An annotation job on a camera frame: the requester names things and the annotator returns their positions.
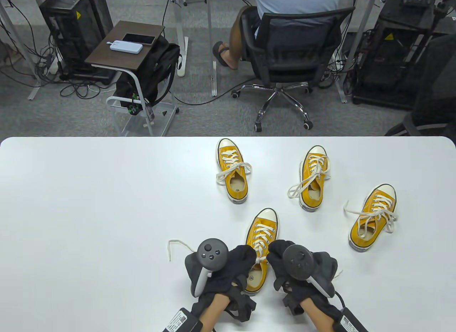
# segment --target light blue shirt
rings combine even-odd
[[[315,14],[337,10],[339,0],[256,0],[259,17],[271,14]]]

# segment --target white rubber toe cap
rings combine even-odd
[[[321,145],[316,145],[310,149],[309,154],[323,154],[326,155],[326,151]]]
[[[396,200],[396,191],[394,190],[392,185],[384,184],[378,187],[377,189],[381,190],[382,192],[385,192],[390,197],[394,198],[394,200]]]
[[[258,213],[257,218],[267,219],[277,223],[277,213],[272,208],[265,208],[260,213]]]
[[[225,148],[225,147],[236,147],[236,144],[231,139],[224,138],[220,141],[218,144],[219,148]]]

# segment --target side table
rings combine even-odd
[[[115,119],[116,112],[129,114],[126,107],[122,107],[120,102],[132,102],[131,98],[114,96],[106,99],[106,105],[110,110],[113,117],[113,124],[116,128],[117,133],[121,136],[128,136],[129,133],[137,133],[138,128],[141,129],[143,124],[138,121],[137,117],[145,118],[146,124],[150,136],[164,136],[168,131],[171,121],[176,113],[176,104],[174,102],[174,96],[171,96],[171,103],[159,102],[153,107],[154,118],[153,121],[149,119],[146,110],[146,102],[143,96],[143,92],[138,80],[135,75],[135,71],[141,66],[146,56],[150,52],[150,45],[143,45],[142,50],[138,54],[123,53],[113,51],[109,48],[107,42],[113,42],[115,40],[122,40],[125,34],[139,34],[139,35],[150,35],[158,36],[163,31],[163,26],[153,24],[143,24],[137,22],[119,21],[116,26],[109,32],[109,34],[101,41],[98,47],[89,55],[85,62],[90,63],[93,67],[106,68],[119,72],[127,73],[135,81],[136,89],[138,91],[139,99],[134,99],[135,104],[142,106],[142,111],[138,115],[130,115],[128,122],[123,128],[121,128]],[[163,92],[159,86],[158,95],[161,96]]]

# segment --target white label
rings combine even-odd
[[[184,314],[184,312],[178,311],[174,318],[170,321],[168,326],[166,326],[166,329],[169,332],[176,332],[179,329],[179,327],[181,327],[182,324],[184,324],[186,320],[187,316]]]
[[[346,316],[342,316],[341,325],[347,332],[359,332]]]

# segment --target white rubber sole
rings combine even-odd
[[[252,223],[251,223],[250,227],[247,229],[247,232],[246,232],[246,234],[245,234],[245,239],[244,239],[244,240],[245,240],[245,242],[244,242],[245,244],[247,244],[247,238],[249,237],[249,232],[250,232],[250,230],[252,229],[252,226],[253,226],[253,224],[254,224],[255,219],[258,217],[258,215],[259,215],[262,211],[264,211],[264,210],[266,210],[266,209],[268,209],[268,208],[263,208],[260,212],[258,212],[258,214],[255,216],[255,218],[252,220]],[[279,215],[277,214],[277,211],[275,211],[274,208],[269,208],[269,209],[270,209],[270,210],[273,210],[273,211],[275,212],[275,216],[277,217],[277,233],[275,234],[275,240],[277,240],[277,239],[279,239],[279,231],[280,231],[280,220],[279,220]],[[253,296],[253,295],[255,295],[256,293],[258,293],[259,291],[261,291],[262,287],[263,287],[263,286],[261,286],[261,288],[258,289],[257,291],[254,291],[254,292],[253,292],[253,291],[244,291],[244,293],[246,293],[248,296]]]
[[[220,165],[220,162],[218,161],[218,147],[220,145],[220,142],[223,140],[223,139],[229,139],[229,138],[226,138],[226,137],[223,137],[223,138],[220,138],[220,140],[218,141],[217,143],[217,147],[215,148],[215,161],[217,162],[218,164],[218,167],[220,168],[220,171],[222,171],[222,166]],[[244,160],[244,157],[242,156],[241,154],[241,151],[239,150],[239,155],[242,157],[242,160]],[[247,200],[247,197],[249,196],[249,192],[247,192],[247,194],[245,195],[244,198],[242,198],[241,200],[238,200],[238,199],[235,199],[233,198],[229,193],[228,193],[228,188],[227,188],[227,195],[228,195],[228,199],[235,203],[235,204],[242,204],[244,203],[246,200]]]
[[[307,159],[307,156],[309,155],[310,151],[314,148],[315,146],[313,146],[312,148],[309,149],[309,151],[307,152],[306,156],[304,157],[304,159],[301,161],[301,163],[299,164],[299,182],[303,181],[303,178],[302,178],[302,174],[304,172],[304,163],[306,162],[306,159]],[[316,210],[318,210],[321,206],[318,205],[317,207],[315,208],[311,208],[310,206],[306,205],[306,203],[304,202],[304,200],[302,199],[302,194],[299,196],[299,204],[301,205],[301,207],[303,209],[305,209],[307,212],[315,212]]]
[[[363,203],[363,207],[361,209],[364,208],[364,206],[366,205],[366,202],[367,200],[369,199],[369,197],[372,195],[372,193],[380,186],[383,186],[383,185],[387,185],[387,184],[381,184],[381,185],[378,185],[377,187],[375,187],[374,189],[372,189],[370,191],[370,193],[366,196],[366,198],[364,199],[364,203]],[[396,195],[396,205],[394,206],[394,210],[393,210],[393,213],[396,212],[396,208],[398,206],[398,200],[397,200],[397,195]],[[353,250],[355,251],[358,251],[358,252],[365,252],[365,251],[368,251],[373,245],[375,244],[375,241],[368,247],[360,247],[358,245],[356,245],[353,240],[352,240],[352,231],[350,230],[350,233],[348,234],[348,245],[350,245],[350,247],[352,247]]]

